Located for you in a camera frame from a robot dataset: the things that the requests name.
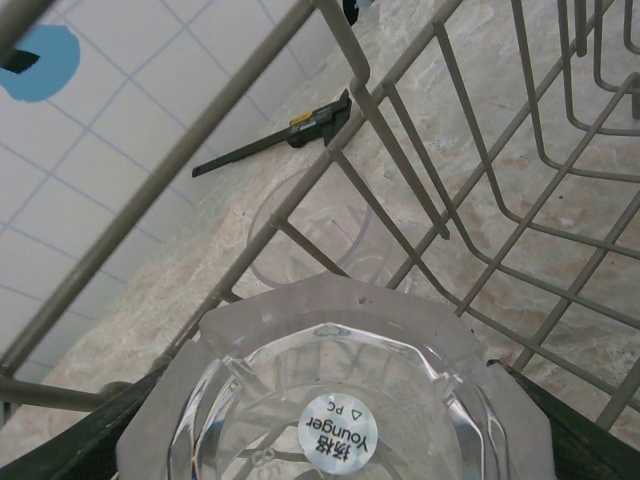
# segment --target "black object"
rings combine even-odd
[[[549,418],[558,480],[638,478],[639,452],[522,374],[505,368]],[[163,369],[116,395],[66,432],[0,468],[0,480],[110,480],[116,473],[116,443]],[[307,472],[299,477],[303,478],[314,477]]]
[[[13,73],[22,73],[40,59],[40,55],[25,50],[12,49],[9,58],[0,68]]]
[[[0,468],[0,480],[111,480],[116,443],[153,390],[166,365],[44,445]]]
[[[347,17],[349,25],[353,26],[358,21],[360,9],[358,8],[357,0],[342,0],[342,11],[344,16]]]
[[[558,480],[640,478],[640,452],[598,427],[567,404],[510,367],[507,372],[551,422]]]
[[[211,170],[223,167],[232,162],[237,162],[238,160],[247,158],[250,155],[261,152],[266,148],[284,141],[293,148],[301,148],[311,140],[322,137],[326,147],[344,124],[347,123],[350,114],[351,99],[349,98],[349,91],[345,90],[337,101],[294,118],[284,130],[280,130],[268,137],[245,145],[238,150],[203,163],[193,169],[191,176],[194,178],[198,177]]]

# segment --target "clear plastic cup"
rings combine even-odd
[[[295,173],[269,194],[253,218],[249,241],[305,172]],[[353,279],[381,284],[395,273],[391,272],[392,267],[399,266],[399,246],[336,165],[329,167],[289,221]],[[309,278],[324,270],[282,232],[251,265],[256,278],[271,288]]]

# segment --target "wire rack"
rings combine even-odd
[[[585,162],[584,155],[585,151],[598,144],[603,138],[606,145],[613,145],[613,148],[621,145],[632,152],[630,154],[632,157],[636,148],[633,144],[634,137],[640,135],[640,126],[636,122],[640,119],[640,74],[634,69],[637,67],[637,63],[634,64],[631,60],[626,64],[618,62],[613,67],[603,66],[607,60],[603,55],[605,32],[607,31],[605,30],[606,22],[613,25],[615,38],[618,40],[620,38],[620,29],[617,27],[620,18],[611,8],[614,4],[622,6],[622,44],[624,48],[631,57],[640,53],[640,47],[632,40],[633,0],[615,2],[613,0],[595,0],[589,5],[586,0],[575,0],[570,4],[568,4],[568,0],[557,0],[559,58],[550,69],[546,68],[544,71],[540,70],[535,59],[532,59],[535,57],[532,55],[535,54],[535,48],[532,49],[530,45],[530,38],[533,35],[527,28],[522,0],[511,0],[510,6],[507,2],[504,3],[503,8],[511,9],[509,18],[513,22],[515,32],[514,48],[517,48],[518,51],[519,81],[524,87],[525,99],[521,108],[505,122],[506,127],[501,128],[494,135],[496,139],[491,145],[487,144],[487,135],[483,132],[483,122],[479,120],[476,106],[474,106],[470,94],[474,82],[469,78],[469,75],[462,72],[459,51],[456,51],[452,45],[448,29],[449,19],[458,10],[464,10],[459,8],[461,4],[463,4],[463,0],[440,2],[436,13],[395,60],[380,83],[375,88],[369,89],[367,82],[370,80],[371,67],[362,46],[347,24],[338,4],[332,0],[301,0],[297,2],[229,85],[205,109],[185,137],[163,160],[158,170],[151,175],[123,209],[120,217],[92,247],[74,271],[69,274],[69,277],[36,315],[32,324],[7,351],[2,359],[5,375],[10,376],[17,370],[39,340],[55,324],[59,315],[90,280],[93,273],[117,248],[119,242],[142,217],[146,209],[169,184],[180,168],[186,164],[199,145],[206,140],[224,118],[224,115],[250,88],[260,73],[286,46],[290,38],[315,9],[318,9],[324,16],[351,68],[353,75],[349,90],[359,109],[317,160],[312,163],[288,197],[275,209],[270,221],[255,233],[246,249],[167,347],[163,358],[173,358],[184,342],[197,333],[198,322],[207,311],[224,302],[232,303],[242,299],[236,291],[238,282],[276,234],[288,236],[327,270],[346,275],[334,259],[321,251],[305,237],[299,228],[289,221],[291,214],[325,172],[329,168],[339,168],[369,204],[371,210],[378,216],[405,254],[406,259],[391,275],[386,287],[396,289],[407,276],[418,272],[439,296],[455,305],[458,315],[470,315],[515,342],[519,347],[510,363],[513,363],[516,370],[526,373],[527,367],[536,358],[542,358],[604,392],[607,400],[604,406],[599,408],[595,422],[605,429],[610,429],[626,408],[640,412],[640,399],[634,397],[640,386],[640,359],[638,355],[634,353],[631,356],[625,356],[625,359],[632,357],[628,361],[629,365],[626,365],[621,378],[612,381],[608,375],[594,373],[593,369],[579,366],[580,362],[575,359],[573,361],[567,359],[567,355],[559,354],[556,349],[545,343],[559,331],[567,317],[567,312],[576,306],[589,312],[585,318],[595,314],[602,318],[606,317],[607,322],[614,325],[612,328],[616,328],[615,325],[624,326],[628,329],[624,330],[627,332],[625,335],[635,336],[636,331],[640,328],[640,319],[632,308],[635,299],[633,295],[629,298],[629,291],[632,289],[624,289],[619,292],[615,291],[615,288],[609,289],[607,295],[600,295],[597,299],[594,299],[593,295],[584,294],[585,289],[591,285],[590,281],[593,281],[598,275],[603,275],[603,271],[606,270],[605,276],[608,276],[607,278],[622,276],[624,280],[629,272],[638,271],[635,261],[640,260],[640,251],[637,248],[640,244],[637,241],[635,242],[636,248],[634,248],[633,238],[627,242],[620,241],[625,235],[626,237],[634,236],[630,225],[633,225],[636,212],[640,208],[640,192],[636,187],[640,183],[640,175],[620,168],[620,162],[605,162],[605,164],[593,161]],[[31,17],[25,17],[25,25],[33,22],[37,15]],[[433,154],[430,154],[428,145],[423,139],[424,133],[420,131],[421,127],[413,119],[411,104],[403,99],[402,88],[399,87],[403,76],[427,49],[437,49],[445,64],[452,93],[455,94],[453,98],[457,102],[455,108],[461,110],[463,115],[461,118],[464,119],[469,137],[473,142],[475,168],[465,175],[464,181],[461,181],[455,189],[443,181],[442,167],[433,160]],[[620,71],[624,75],[622,76],[623,81],[619,85],[605,80],[605,76],[611,72],[617,74]],[[584,95],[581,95],[584,83],[576,82],[578,76],[581,76],[583,79],[581,82],[584,82],[585,72],[587,72],[589,82],[595,84],[601,93],[607,95],[603,107],[598,107],[597,111],[594,111],[596,102],[589,102],[589,99],[585,101]],[[499,77],[495,79],[495,83],[499,85]],[[553,93],[556,86],[560,88],[559,96]],[[549,131],[544,127],[546,107],[543,108],[543,106],[546,99],[551,99],[556,111],[562,111],[563,120],[568,122],[573,135],[578,135],[575,144],[571,146],[567,154],[558,155],[554,151],[553,141],[550,141],[550,138],[553,139],[554,134],[559,135],[559,132]],[[387,105],[391,106],[390,111],[396,116],[402,134],[406,135],[408,139],[408,142],[405,143],[413,147],[414,152],[410,155],[405,152],[398,140],[398,128],[392,128],[389,109],[381,108],[383,101],[388,102]],[[585,103],[590,106],[589,115],[584,114]],[[441,116],[447,117],[448,113],[442,112]],[[593,116],[595,119],[591,123],[584,121],[587,116]],[[505,178],[504,175],[501,176],[499,159],[514,136],[522,132],[523,125],[527,126],[529,123],[531,125],[531,142],[535,148],[534,155],[527,158],[526,161],[542,166],[546,172],[546,177],[544,177],[546,180],[540,191],[526,204],[526,208],[522,208],[522,205],[519,208],[514,208],[505,199]],[[420,209],[429,219],[430,226],[428,225],[429,228],[418,241],[410,241],[407,238],[398,222],[392,218],[379,196],[370,187],[371,182],[363,178],[353,160],[346,153],[351,146],[352,139],[365,125],[366,128],[373,130],[386,150],[389,159],[399,171],[401,180],[398,181],[402,182],[406,191],[410,192],[412,198],[417,201]],[[417,161],[410,159],[414,154]],[[628,192],[629,189],[633,190],[633,194],[622,212],[616,213],[616,218],[613,218],[611,214],[601,215],[599,220],[596,218],[596,225],[593,228],[562,228],[562,218],[556,218],[556,222],[540,221],[545,208],[557,198],[558,192],[562,190],[563,182],[573,178],[586,179],[590,182],[589,188],[596,189],[597,187],[594,185],[606,184],[609,188],[607,191],[612,191],[614,194],[617,190]],[[516,180],[526,183],[526,179]],[[463,214],[465,205],[468,206],[470,199],[473,199],[479,189],[485,189],[488,192],[501,219],[509,224],[508,232],[497,248],[488,248],[479,239],[477,229],[470,228],[469,221]],[[531,232],[534,232],[537,235],[536,238],[539,239],[553,239],[551,245],[555,241],[561,241],[564,245],[570,245],[570,251],[579,250],[588,252],[588,255],[577,267],[574,266],[573,270],[563,272],[560,275],[567,280],[567,276],[570,274],[570,278],[564,282],[556,282],[545,275],[535,275],[525,268],[510,266],[512,265],[512,262],[508,261],[510,255],[521,248],[519,242]],[[459,250],[459,255],[471,256],[481,266],[477,274],[472,275],[473,278],[468,285],[462,282],[452,287],[450,281],[452,277],[444,275],[441,268],[433,268],[430,255],[442,242],[450,242]],[[535,257],[536,242],[530,247],[532,249],[531,255]],[[612,262],[609,260],[611,258],[615,258],[613,269],[610,268]],[[457,267],[452,264],[450,268],[455,270]],[[478,307],[478,300],[498,276],[507,278],[508,281],[526,284],[527,288],[540,291],[552,299],[551,308],[536,323],[535,330],[523,333],[521,329],[515,328],[503,319],[498,319],[496,315],[483,313],[483,309]],[[633,275],[627,277],[627,282],[634,283]],[[15,382],[11,386],[17,388],[19,387],[18,383],[20,382]],[[23,399],[28,396],[27,394],[33,394],[32,391],[25,390],[24,392]],[[6,391],[0,388],[0,393],[6,394]],[[41,404],[47,404],[43,400],[44,397],[53,394],[62,395],[64,392],[38,391],[38,393]],[[96,399],[84,398],[75,398],[73,401],[62,403],[71,405],[76,400],[80,403],[84,402],[82,404],[85,409],[92,408],[96,403]]]
[[[199,315],[206,310],[218,306],[223,301],[231,303],[241,300],[241,297],[237,293],[234,293],[236,283],[278,231],[287,235],[298,246],[320,262],[327,270],[346,275],[329,256],[323,253],[307,239],[298,228],[288,221],[289,216],[295,210],[296,206],[318,182],[330,165],[336,164],[349,178],[360,195],[366,200],[374,213],[406,253],[406,261],[404,261],[392,276],[391,280],[386,284],[386,287],[392,289],[397,288],[412,269],[417,268],[442,297],[456,306],[456,313],[458,315],[468,313],[523,347],[519,350],[519,355],[514,358],[513,366],[515,369],[519,371],[524,370],[532,358],[538,355],[610,396],[604,408],[598,413],[596,419],[596,423],[599,426],[609,429],[625,407],[629,406],[633,410],[640,411],[640,402],[638,399],[633,398],[634,393],[640,385],[640,361],[636,360],[623,380],[619,384],[614,385],[587,369],[572,363],[563,356],[558,355],[550,348],[546,348],[544,342],[554,332],[554,329],[561,322],[565,312],[574,304],[627,325],[632,329],[638,329],[640,327],[640,320],[631,314],[615,308],[615,305],[620,302],[620,298],[613,298],[612,302],[607,303],[595,301],[580,294],[589,280],[598,272],[598,268],[603,264],[608,255],[615,254],[629,261],[640,259],[640,252],[637,249],[616,243],[640,207],[640,192],[633,195],[631,201],[613,222],[613,226],[608,230],[606,235],[604,235],[604,238],[573,233],[569,230],[555,228],[534,220],[567,177],[586,177],[597,181],[632,185],[640,181],[640,176],[631,173],[620,173],[615,170],[586,169],[577,166],[581,155],[587,147],[589,147],[594,138],[598,136],[635,137],[640,135],[640,130],[637,128],[612,128],[605,126],[607,120],[622,101],[630,101],[631,103],[631,108],[628,108],[625,113],[635,120],[640,119],[640,77],[637,72],[630,71],[620,85],[612,85],[603,80],[603,25],[605,13],[613,2],[596,0],[593,5],[593,14],[588,18],[586,2],[576,1],[573,9],[574,18],[570,21],[567,0],[558,0],[558,28],[561,55],[552,68],[546,72],[546,75],[542,77],[542,80],[536,83],[522,2],[521,0],[512,0],[512,18],[520,54],[522,80],[526,89],[527,101],[512,118],[508,126],[498,135],[495,143],[487,146],[478,118],[474,113],[467,83],[461,73],[446,26],[447,20],[453,15],[461,3],[460,1],[444,2],[435,16],[421,31],[417,39],[400,56],[380,85],[370,93],[366,87],[364,87],[368,75],[368,65],[366,58],[364,58],[362,54],[362,49],[355,41],[355,38],[349,35],[346,24],[337,20],[336,17],[340,12],[333,8],[330,2],[318,2],[318,7],[325,15],[328,24],[332,28],[341,49],[353,69],[354,78],[351,82],[350,89],[355,101],[360,107],[360,113],[356,114],[356,117],[352,119],[338,138],[320,155],[310,170],[301,179],[297,187],[294,188],[280,207],[275,210],[271,221],[264,225],[255,235],[255,238],[249,242],[246,250],[213,289],[201,308],[200,313],[196,315],[195,318],[198,318]],[[626,0],[624,5],[624,45],[629,52],[637,54],[640,50],[638,50],[638,47],[635,46],[631,40],[632,13],[633,1]],[[573,40],[570,38],[570,25],[575,25],[575,38]],[[575,113],[572,57],[584,57],[587,55],[588,38],[591,34],[593,35],[593,80],[602,90],[611,92],[612,95],[597,115],[595,121],[593,123],[586,123],[579,120]],[[396,87],[402,75],[432,41],[437,42],[446,63],[459,105],[464,112],[464,117],[473,138],[478,159],[477,168],[468,176],[455,195],[451,195],[449,189],[443,183],[438,169],[434,165],[423,139],[418,132],[418,128],[414,124],[405,102],[403,102],[399,89]],[[572,127],[580,131],[581,134],[580,140],[565,158],[552,158],[549,153],[545,139],[548,132],[543,132],[543,119],[539,108],[539,104],[545,93],[558,77],[561,77],[562,81],[566,119]],[[388,99],[392,105],[393,111],[399,118],[411,145],[415,149],[421,167],[427,172],[432,186],[435,187],[437,197],[441,204],[444,205],[444,209],[441,212],[438,211],[434,202],[431,200],[431,196],[416,173],[414,168],[415,164],[409,161],[407,154],[397,139],[397,135],[394,134],[388,120],[385,118],[385,115],[383,115],[379,105],[384,99]],[[535,141],[537,153],[535,161],[544,164],[550,170],[552,176],[539,196],[532,201],[530,208],[528,208],[524,214],[520,215],[513,209],[510,209],[505,201],[503,195],[504,185],[501,185],[501,182],[498,180],[494,161],[499,157],[516,131],[527,119],[529,119],[533,127],[533,140]],[[400,171],[406,185],[408,185],[413,195],[415,195],[415,198],[433,224],[416,245],[412,245],[403,234],[401,228],[394,222],[380,200],[369,188],[368,182],[361,176],[354,167],[353,162],[343,152],[348,141],[365,122],[368,122],[373,128],[390,158]],[[483,249],[478,246],[477,241],[474,240],[473,234],[470,233],[459,212],[465,199],[470,196],[474,188],[476,188],[481,181],[488,182],[495,205],[504,218],[512,222],[512,231],[500,248],[497,249],[497,252],[493,254],[483,251]],[[606,218],[602,220],[603,223],[608,224],[611,219]],[[592,254],[584,262],[568,287],[559,287],[554,282],[545,281],[525,271],[507,266],[505,259],[527,231],[535,231],[545,236],[552,236],[571,242],[571,244],[591,247]],[[432,248],[436,240],[453,240],[454,237],[462,241],[460,244],[461,248],[465,248],[468,253],[472,254],[483,264],[481,273],[470,288],[463,292],[463,294],[446,288],[440,276],[434,273],[433,269],[430,268],[428,262],[425,260],[429,249]],[[497,272],[506,274],[512,279],[552,294],[555,298],[555,305],[546,315],[546,318],[540,322],[537,330],[532,335],[525,336],[518,333],[516,330],[505,326],[504,322],[498,321],[472,306],[474,300],[481,294],[483,288],[488,285]],[[196,329],[197,323],[191,322],[191,324],[181,332],[180,337],[178,337],[176,343],[169,348],[167,353],[172,355],[175,347],[181,344],[180,339],[191,337]]]

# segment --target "dish rack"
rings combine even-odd
[[[0,52],[8,51],[8,48],[51,3],[46,0],[8,2],[0,16]],[[532,60],[531,32],[527,30],[522,0],[511,0],[510,6],[505,3],[501,7],[511,8],[516,39],[514,48],[517,48],[519,52],[521,79],[526,99],[521,108],[506,122],[506,128],[496,135],[496,140],[492,144],[487,143],[482,121],[479,120],[474,109],[469,93],[472,80],[468,77],[465,78],[462,72],[456,49],[452,45],[450,32],[447,28],[450,17],[458,10],[463,9],[461,4],[465,2],[463,0],[445,0],[439,3],[439,8],[422,27],[419,34],[397,58],[377,86],[370,89],[367,86],[371,76],[369,61],[337,2],[334,0],[298,1],[226,85],[220,95],[211,102],[198,120],[188,129],[184,137],[174,146],[124,207],[113,224],[60,284],[27,328],[7,350],[0,361],[0,399],[5,402],[77,410],[92,410],[103,402],[104,399],[100,395],[28,384],[19,382],[12,376],[158,195],[169,185],[262,71],[286,47],[293,35],[318,9],[324,16],[351,68],[353,75],[349,90],[359,108],[352,114],[348,123],[329,146],[302,175],[286,199],[275,209],[270,221],[255,233],[245,250],[167,347],[163,358],[174,357],[182,345],[196,335],[198,322],[206,312],[218,307],[222,302],[232,303],[241,300],[238,293],[234,291],[234,287],[278,232],[288,236],[327,270],[346,275],[335,263],[335,259],[323,253],[288,220],[323,174],[330,167],[337,166],[385,225],[406,256],[406,260],[391,275],[386,287],[396,289],[405,277],[419,273],[428,280],[439,296],[455,305],[455,311],[458,315],[470,315],[518,345],[517,353],[514,353],[513,358],[507,359],[515,370],[524,370],[526,373],[525,368],[533,359],[539,357],[604,392],[608,400],[595,418],[595,423],[604,429],[610,429],[626,408],[640,412],[640,398],[634,396],[640,386],[640,358],[635,358],[628,365],[619,382],[613,382],[584,366],[579,366],[577,361],[571,361],[567,359],[566,355],[560,355],[553,348],[545,345],[545,342],[558,331],[566,312],[572,306],[578,306],[602,318],[610,319],[607,322],[612,322],[611,325],[614,325],[612,328],[616,328],[615,325],[620,324],[626,326],[625,328],[630,328],[629,332],[635,333],[640,329],[640,316],[637,315],[637,312],[634,314],[627,308],[629,303],[633,303],[633,299],[620,298],[616,296],[615,292],[609,292],[612,293],[610,301],[603,301],[600,298],[595,300],[592,296],[583,294],[583,290],[589,285],[590,280],[596,278],[605,266],[607,275],[615,276],[615,262],[622,262],[620,269],[628,271],[629,268],[632,268],[630,265],[640,260],[640,250],[638,249],[640,243],[636,241],[634,248],[632,241],[631,244],[619,241],[625,234],[629,235],[631,232],[630,225],[633,225],[634,217],[640,208],[640,191],[637,191],[637,187],[635,187],[640,183],[640,174],[629,173],[617,168],[619,162],[613,167],[605,165],[604,169],[581,164],[581,159],[584,160],[584,152],[593,146],[597,139],[606,139],[607,145],[611,139],[615,139],[627,148],[628,142],[634,140],[633,137],[640,136],[640,124],[634,123],[634,121],[640,120],[640,73],[634,71],[633,65],[629,64],[622,66],[622,68],[628,69],[628,72],[626,72],[626,78],[619,85],[609,83],[605,78],[609,70],[604,67],[604,63],[606,63],[606,56],[603,55],[604,25],[607,21],[616,21],[606,14],[614,3],[620,5],[622,2],[594,0],[593,8],[591,5],[590,8],[587,8],[586,0],[575,0],[575,2],[571,2],[571,5],[568,5],[568,0],[557,0],[560,55],[542,76]],[[571,13],[573,15],[570,15],[569,7],[572,7]],[[622,40],[628,52],[638,55],[640,54],[640,46],[633,43],[632,40],[633,7],[633,0],[624,0]],[[575,31],[575,35],[571,34],[571,29]],[[425,145],[421,137],[420,127],[412,118],[410,105],[403,100],[401,88],[398,87],[405,73],[428,47],[439,49],[457,98],[456,108],[460,108],[462,111],[469,129],[469,138],[472,139],[475,149],[473,155],[477,166],[466,175],[464,182],[461,182],[455,193],[452,193],[451,187],[443,182],[441,172],[436,162],[433,161],[432,152],[429,152],[428,145]],[[580,117],[580,110],[584,110],[582,108],[584,105],[577,100],[580,92],[576,91],[574,81],[578,75],[574,64],[580,62],[580,66],[583,68],[584,60],[580,59],[585,56],[593,57],[590,71],[593,77],[592,81],[599,89],[608,92],[609,95],[604,107],[596,112],[597,115],[595,115],[593,122],[585,121]],[[617,71],[619,68],[620,65],[616,66],[614,70]],[[564,105],[562,102],[560,105],[564,110],[564,119],[571,125],[574,133],[579,134],[579,139],[575,142],[572,150],[563,158],[558,158],[552,152],[553,148],[549,147],[548,138],[553,136],[553,132],[548,132],[543,127],[545,114],[541,105],[547,98],[547,92],[551,91],[553,86],[561,86],[560,91]],[[413,146],[415,150],[413,154],[416,155],[418,162],[410,160],[398,140],[397,129],[390,126],[388,114],[383,113],[384,109],[381,108],[381,104],[386,100],[397,116],[399,125],[404,131],[403,134]],[[614,118],[623,109],[622,107],[616,109],[621,103],[630,103],[630,106],[624,111],[625,119],[621,120],[623,126],[608,125],[610,117]],[[440,115],[446,117],[447,112],[442,112]],[[496,160],[500,158],[505,147],[514,135],[518,134],[523,124],[528,125],[528,122],[531,123],[531,142],[535,144],[536,158],[528,158],[525,163],[537,162],[536,164],[543,165],[549,178],[541,192],[523,210],[522,208],[514,209],[505,199],[504,179],[500,176],[500,166]],[[365,124],[373,129],[398,169],[401,177],[401,180],[398,177],[398,181],[406,182],[408,191],[414,196],[431,222],[431,226],[426,229],[426,233],[417,242],[411,242],[407,238],[403,229],[387,212],[381,200],[370,188],[370,182],[363,178],[345,153],[345,147]],[[588,231],[581,232],[579,228],[562,228],[560,225],[562,219],[559,219],[558,225],[560,226],[538,221],[538,216],[548,206],[552,198],[555,201],[562,197],[558,197],[559,188],[569,178],[587,179],[590,182],[589,185],[597,185],[598,182],[604,182],[607,186],[614,185],[612,187],[614,192],[618,188],[626,191],[629,187],[635,187],[636,192],[622,212],[616,215],[617,218],[611,218],[607,215],[606,218],[601,219],[601,225],[591,229],[595,231],[604,228],[603,225],[605,225],[607,231],[602,236],[589,234]],[[504,240],[499,248],[495,249],[495,252],[489,252],[490,249],[482,245],[482,242],[478,240],[477,232],[469,229],[468,222],[461,214],[461,208],[465,201],[471,198],[473,192],[478,188],[485,187],[488,188],[487,191],[490,192],[492,201],[503,220],[508,220],[511,225],[510,231],[504,236]],[[553,239],[553,242],[561,241],[564,245],[571,245],[571,248],[590,252],[585,261],[576,267],[577,273],[575,275],[572,273],[572,278],[566,282],[566,285],[559,285],[559,282],[554,282],[544,276],[544,278],[540,278],[540,276],[527,272],[526,269],[510,266],[511,263],[506,261],[509,255],[520,247],[519,241],[523,236],[531,232],[537,235],[536,238]],[[437,242],[443,241],[457,242],[456,245],[459,246],[457,248],[463,249],[464,255],[472,256],[474,261],[480,262],[482,265],[479,274],[474,275],[468,288],[465,287],[462,293],[448,287],[447,281],[443,280],[443,275],[435,271],[428,260],[433,246]],[[613,270],[610,268],[611,262],[609,260],[611,258],[615,258]],[[518,329],[510,328],[504,322],[498,321],[492,315],[483,313],[481,309],[474,306],[474,301],[482,295],[483,290],[497,275],[508,278],[509,281],[522,282],[528,286],[527,288],[537,289],[545,292],[545,295],[555,298],[553,308],[537,322],[535,331],[532,333],[523,334]]]

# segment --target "marble countertop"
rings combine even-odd
[[[442,2],[439,0],[380,0],[364,12],[354,30],[372,67],[373,88],[398,55]],[[618,16],[621,2],[609,17]],[[555,2],[526,1],[525,12],[537,81],[559,56]],[[526,100],[522,70],[510,8],[500,2],[469,0],[447,23],[469,96],[484,141],[491,146]],[[611,82],[620,82],[629,71],[631,54],[617,48],[619,31],[606,30],[606,70]],[[577,113],[592,122],[610,98],[593,84],[588,59],[574,63]],[[286,124],[308,109],[339,96],[351,78],[339,50],[330,54],[326,66],[283,105],[265,133]],[[424,144],[453,196],[479,162],[465,117],[457,100],[437,42],[420,55],[399,82],[399,91],[416,123]],[[633,125],[628,102],[622,102],[608,126]],[[564,115],[562,84],[556,81],[540,104],[546,148],[563,162],[579,142],[577,131]],[[381,105],[394,133],[407,153],[427,191],[438,207],[433,185],[411,147],[406,133],[388,101]],[[599,136],[579,160],[582,168],[640,174],[637,140]],[[210,193],[197,206],[180,232],[143,267],[127,291],[55,367],[44,383],[98,391],[112,381],[138,380],[197,309],[211,288],[246,245],[251,219],[269,192],[283,179],[309,166],[322,152],[322,142],[294,150],[274,147],[245,161],[208,174]],[[345,155],[381,200],[407,237],[415,242],[431,222],[402,179],[399,171],[367,124],[344,149]],[[530,121],[494,162],[502,195],[518,215],[526,214],[547,185],[554,170],[538,158]],[[536,217],[538,223],[603,238],[630,199],[632,183],[614,183],[584,177],[567,177]],[[482,179],[459,209],[474,243],[494,255],[515,228],[498,210],[486,178]],[[450,240],[437,239],[424,259],[442,284],[463,297],[484,268],[452,229]],[[632,221],[619,243],[640,248],[640,219]],[[505,264],[560,287],[568,287],[593,248],[528,231],[507,256]],[[638,311],[636,290],[640,269],[635,261],[609,254],[583,293],[619,311]],[[415,268],[401,284],[403,291],[445,301]],[[266,287],[246,274],[235,291],[252,295]],[[532,335],[544,321],[558,297],[531,285],[495,273],[473,307],[519,334]],[[521,347],[479,321],[463,320],[487,346],[487,357],[512,362]],[[554,353],[618,385],[640,355],[640,334],[583,307],[572,305],[545,342]],[[534,381],[591,419],[595,419],[609,396],[560,367],[534,357],[525,369]],[[0,431],[0,465],[32,450],[84,414],[22,407]],[[640,448],[640,414],[627,408],[613,433]]]

